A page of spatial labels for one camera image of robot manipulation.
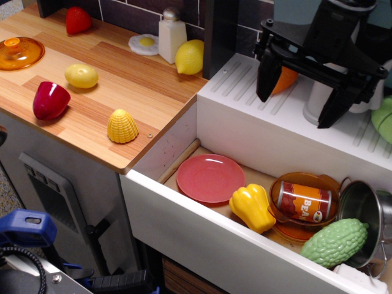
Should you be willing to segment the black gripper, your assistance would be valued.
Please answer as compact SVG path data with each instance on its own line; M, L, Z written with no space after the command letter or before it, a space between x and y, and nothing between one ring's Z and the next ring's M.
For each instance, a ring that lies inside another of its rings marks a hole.
M318 117L318 128L327 129L354 104L368 103L372 90L388 70L359 49L352 35L376 8L377 1L321 1L309 24L265 19L255 53L260 61L256 93L266 102L275 88L282 66L333 89Z

